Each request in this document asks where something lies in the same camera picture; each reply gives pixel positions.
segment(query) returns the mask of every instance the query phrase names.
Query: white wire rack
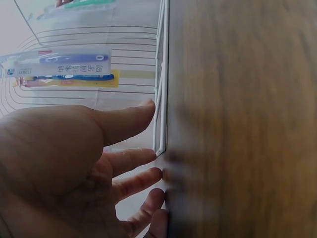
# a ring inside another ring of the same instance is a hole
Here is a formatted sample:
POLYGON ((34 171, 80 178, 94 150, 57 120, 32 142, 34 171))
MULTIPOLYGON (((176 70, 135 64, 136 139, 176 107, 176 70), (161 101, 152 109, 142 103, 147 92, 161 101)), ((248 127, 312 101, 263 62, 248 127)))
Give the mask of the white wire rack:
MULTIPOLYGON (((31 30, 37 44, 44 46, 44 42, 41 41, 41 37, 33 27, 29 24, 26 16, 23 14, 17 0, 14 3, 21 13, 25 23, 31 30)), ((158 27, 156 32, 156 52, 155 52, 155 81, 154 87, 154 99, 156 104, 156 111, 153 120, 153 149, 156 150, 157 156, 162 154, 166 149, 166 107, 167 107, 167 69, 168 69, 168 26, 169 26, 169 0, 160 0, 159 15, 158 15, 158 27)), ((120 90, 120 93, 138 93, 145 92, 146 89, 138 87, 126 87, 124 90, 120 90)), ((116 89, 109 90, 109 92, 116 92, 116 89)))

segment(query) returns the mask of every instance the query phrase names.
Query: wooden door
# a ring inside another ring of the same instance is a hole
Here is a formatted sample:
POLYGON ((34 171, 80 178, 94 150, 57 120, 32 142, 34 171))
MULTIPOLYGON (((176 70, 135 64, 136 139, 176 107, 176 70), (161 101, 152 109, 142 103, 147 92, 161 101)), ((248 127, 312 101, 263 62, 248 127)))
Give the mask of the wooden door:
POLYGON ((317 1, 171 0, 170 238, 317 237, 317 1))

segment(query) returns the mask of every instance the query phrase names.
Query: plastic packaging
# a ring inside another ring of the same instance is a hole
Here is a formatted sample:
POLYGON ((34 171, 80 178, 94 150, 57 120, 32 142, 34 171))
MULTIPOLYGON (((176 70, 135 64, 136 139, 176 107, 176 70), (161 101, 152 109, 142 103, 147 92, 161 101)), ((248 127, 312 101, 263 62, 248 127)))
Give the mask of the plastic packaging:
POLYGON ((0 58, 6 77, 110 75, 111 50, 103 47, 56 47, 0 58))
POLYGON ((119 86, 119 71, 112 70, 111 76, 105 80, 84 80, 82 76, 68 75, 69 78, 45 78, 45 77, 20 77, 17 82, 24 87, 107 87, 117 88, 119 86))

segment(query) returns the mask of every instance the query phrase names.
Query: metal wire shelf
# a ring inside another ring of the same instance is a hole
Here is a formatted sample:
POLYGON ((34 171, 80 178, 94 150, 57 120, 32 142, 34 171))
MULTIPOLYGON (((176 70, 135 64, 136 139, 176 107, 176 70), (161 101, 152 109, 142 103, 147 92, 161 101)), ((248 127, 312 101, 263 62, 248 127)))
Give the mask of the metal wire shelf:
MULTIPOLYGON (((54 46, 58 45, 59 41, 50 41, 47 43, 45 41, 45 37, 43 34, 44 32, 36 32, 32 25, 28 22, 26 19, 26 16, 23 14, 23 10, 21 9, 19 3, 17 0, 14 0, 14 3, 19 10, 21 16, 23 17, 23 20, 29 27, 30 31, 33 34, 34 40, 27 39, 23 43, 21 43, 22 48, 24 50, 36 50, 42 46, 54 46)), ((144 67, 155 67, 155 79, 154 82, 145 82, 140 83, 137 82, 136 84, 133 84, 131 82, 126 83, 125 81, 121 82, 120 88, 118 89, 104 89, 104 91, 107 91, 109 93, 109 97, 115 97, 117 94, 125 94, 127 98, 129 98, 129 95, 131 94, 154 94, 154 101, 156 104, 156 111, 153 119, 153 149, 157 152, 157 156, 162 154, 166 149, 166 107, 167 107, 167 70, 168 70, 168 25, 169 25, 169 0, 160 0, 160 6, 159 6, 159 14, 158 14, 158 26, 156 34, 153 35, 151 32, 137 32, 135 31, 131 36, 132 43, 131 44, 138 44, 138 34, 141 34, 143 38, 147 37, 147 39, 151 39, 154 41, 154 44, 148 44, 143 45, 144 49, 142 51, 144 54, 149 53, 149 56, 152 51, 152 47, 155 48, 155 57, 153 58, 154 65, 152 64, 143 64, 144 67)), ((64 34, 63 29, 58 29, 58 34, 55 36, 61 36, 64 34)), ((120 29, 118 28, 117 31, 115 31, 116 34, 120 34, 120 29)), ((67 29, 67 35, 70 36, 71 29, 67 29)), ((87 34, 90 35, 90 29, 89 27, 85 27, 83 31, 80 33, 76 32, 74 35, 78 36, 79 34, 87 34)), ((123 38, 116 39, 115 37, 112 39, 112 42, 109 43, 112 46, 116 46, 117 44, 120 44, 120 41, 123 41, 123 38)), ((84 45, 84 41, 79 38, 69 39, 67 41, 67 44, 69 45, 84 45)), ((97 40, 92 43, 90 41, 88 44, 101 44, 97 40)), ((113 51, 118 52, 117 61, 120 63, 120 50, 116 49, 116 47, 112 47, 113 51)), ((130 64, 133 66, 135 61, 140 61, 138 64, 141 65, 142 63, 142 57, 138 57, 138 52, 133 52, 133 50, 130 50, 130 56, 122 56, 125 58, 131 57, 130 64)), ((54 92, 51 92, 52 89, 45 89, 43 92, 41 92, 43 95, 45 94, 46 97, 49 97, 54 92)))

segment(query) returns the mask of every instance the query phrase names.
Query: hand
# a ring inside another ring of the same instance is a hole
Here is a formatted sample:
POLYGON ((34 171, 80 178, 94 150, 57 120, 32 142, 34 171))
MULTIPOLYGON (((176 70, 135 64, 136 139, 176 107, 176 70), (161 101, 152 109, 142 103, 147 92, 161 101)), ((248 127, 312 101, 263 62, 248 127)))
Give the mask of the hand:
POLYGON ((154 161, 154 151, 103 153, 104 146, 146 129, 154 111, 148 101, 120 111, 60 106, 19 110, 2 118, 0 215, 12 236, 134 238, 152 220, 145 237, 165 238, 162 190, 152 190, 127 221, 119 221, 115 213, 119 201, 161 179, 161 171, 152 168, 112 180, 154 161))
POLYGON ((73 0, 57 0, 56 7, 62 6, 62 5, 69 3, 71 1, 73 1, 73 0))

